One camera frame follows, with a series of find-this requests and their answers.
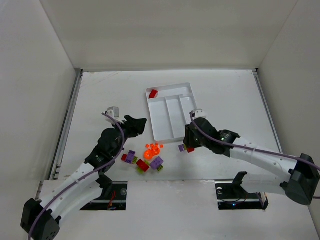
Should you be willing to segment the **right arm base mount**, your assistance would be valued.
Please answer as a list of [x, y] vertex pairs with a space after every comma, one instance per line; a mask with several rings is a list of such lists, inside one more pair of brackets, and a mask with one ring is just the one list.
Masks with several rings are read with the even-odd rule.
[[263, 210], [269, 206], [264, 192], [247, 192], [243, 187], [243, 179], [247, 172], [239, 172], [234, 179], [215, 181], [217, 206], [222, 210]]

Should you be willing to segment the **white divided sorting tray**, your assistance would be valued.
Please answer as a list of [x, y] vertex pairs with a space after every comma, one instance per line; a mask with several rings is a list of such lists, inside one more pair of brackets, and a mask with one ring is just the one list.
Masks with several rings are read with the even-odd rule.
[[[152, 89], [158, 96], [149, 99]], [[150, 87], [145, 90], [154, 140], [180, 142], [185, 137], [185, 125], [191, 123], [190, 112], [197, 103], [190, 83]]]

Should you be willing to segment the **red curved lego brick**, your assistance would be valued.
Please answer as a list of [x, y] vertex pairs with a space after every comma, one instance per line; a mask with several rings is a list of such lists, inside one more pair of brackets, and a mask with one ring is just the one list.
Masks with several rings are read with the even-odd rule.
[[195, 151], [195, 149], [192, 148], [192, 147], [187, 148], [187, 152], [188, 152], [188, 153], [191, 153], [191, 152], [194, 152], [194, 151]]

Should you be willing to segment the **red flower lego brick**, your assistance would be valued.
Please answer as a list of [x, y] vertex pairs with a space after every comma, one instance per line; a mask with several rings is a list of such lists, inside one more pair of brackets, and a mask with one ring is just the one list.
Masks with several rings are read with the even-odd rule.
[[151, 92], [150, 92], [150, 94], [149, 94], [149, 96], [148, 96], [148, 98], [149, 98], [149, 99], [154, 99], [154, 98], [156, 98], [156, 97], [158, 96], [158, 94], [159, 94], [159, 91], [158, 91], [158, 90], [152, 89]]

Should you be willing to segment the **small red lego brick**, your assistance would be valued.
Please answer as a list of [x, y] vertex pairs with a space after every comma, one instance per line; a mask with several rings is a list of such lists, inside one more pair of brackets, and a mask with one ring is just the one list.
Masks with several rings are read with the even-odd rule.
[[123, 154], [122, 157], [121, 157], [121, 160], [122, 160], [122, 161], [125, 161], [126, 158], [127, 158], [127, 156], [128, 156], [127, 154]]

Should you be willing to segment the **lime green small lego brick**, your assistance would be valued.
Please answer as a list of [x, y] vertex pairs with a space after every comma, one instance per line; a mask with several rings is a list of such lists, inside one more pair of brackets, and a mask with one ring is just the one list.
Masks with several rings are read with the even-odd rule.
[[133, 160], [132, 160], [132, 164], [136, 164], [137, 160], [138, 160], [138, 157], [135, 156], [135, 157], [133, 158]]

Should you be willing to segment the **purple long lego brick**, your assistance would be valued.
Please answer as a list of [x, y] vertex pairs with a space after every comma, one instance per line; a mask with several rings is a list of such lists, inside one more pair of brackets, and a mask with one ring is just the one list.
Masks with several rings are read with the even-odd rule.
[[125, 158], [125, 162], [128, 164], [132, 164], [134, 157], [135, 157], [136, 152], [133, 150], [130, 150]]

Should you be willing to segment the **small orange lego pieces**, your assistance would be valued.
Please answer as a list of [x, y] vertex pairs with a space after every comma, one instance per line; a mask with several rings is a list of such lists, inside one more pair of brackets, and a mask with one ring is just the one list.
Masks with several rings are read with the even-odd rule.
[[153, 148], [160, 148], [162, 149], [164, 147], [163, 144], [159, 144], [159, 143], [152, 143], [152, 144], [146, 144], [145, 147], [147, 149], [153, 149]]

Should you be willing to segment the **red square lego brick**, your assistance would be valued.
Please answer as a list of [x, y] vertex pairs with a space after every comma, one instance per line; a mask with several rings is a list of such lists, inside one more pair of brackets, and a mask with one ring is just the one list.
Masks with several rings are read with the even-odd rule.
[[136, 162], [136, 165], [138, 166], [138, 168], [141, 168], [144, 172], [146, 172], [150, 168], [150, 166], [142, 159], [139, 159]]

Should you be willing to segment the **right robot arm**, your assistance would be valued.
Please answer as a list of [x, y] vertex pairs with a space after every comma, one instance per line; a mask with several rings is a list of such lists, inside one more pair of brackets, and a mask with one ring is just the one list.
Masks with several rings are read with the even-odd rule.
[[284, 195], [300, 205], [309, 206], [320, 182], [320, 168], [312, 157], [299, 157], [261, 149], [230, 130], [216, 130], [198, 117], [184, 127], [183, 143], [188, 149], [207, 148], [216, 155], [241, 160], [268, 172], [267, 175], [239, 172], [233, 185], [247, 193], [265, 192]]

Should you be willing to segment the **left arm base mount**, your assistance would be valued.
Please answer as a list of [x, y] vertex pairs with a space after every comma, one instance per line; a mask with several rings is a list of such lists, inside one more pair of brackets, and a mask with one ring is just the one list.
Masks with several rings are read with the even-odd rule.
[[97, 182], [102, 187], [101, 195], [80, 210], [125, 211], [127, 207], [128, 182], [113, 181], [106, 175], [100, 175]]

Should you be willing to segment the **lime lego under purple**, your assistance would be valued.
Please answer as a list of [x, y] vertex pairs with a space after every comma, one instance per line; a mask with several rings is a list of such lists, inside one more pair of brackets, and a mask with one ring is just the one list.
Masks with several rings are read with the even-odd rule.
[[160, 165], [158, 168], [157, 168], [157, 171], [158, 172], [161, 172], [163, 170], [164, 166], [163, 165]]

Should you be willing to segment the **purple sloped lego brick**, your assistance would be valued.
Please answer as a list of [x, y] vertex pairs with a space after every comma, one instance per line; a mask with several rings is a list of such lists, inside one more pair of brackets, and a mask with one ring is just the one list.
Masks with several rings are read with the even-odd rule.
[[158, 156], [150, 163], [150, 167], [153, 170], [157, 170], [163, 163], [164, 160], [160, 156]]

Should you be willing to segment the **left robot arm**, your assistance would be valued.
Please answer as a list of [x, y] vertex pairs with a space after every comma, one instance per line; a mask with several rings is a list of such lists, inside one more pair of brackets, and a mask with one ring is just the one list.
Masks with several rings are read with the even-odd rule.
[[50, 194], [24, 204], [20, 226], [29, 240], [53, 240], [68, 215], [112, 189], [113, 182], [106, 172], [115, 164], [125, 142], [144, 133], [147, 119], [125, 115], [123, 121], [118, 121], [106, 117], [112, 126], [101, 133], [80, 167]]

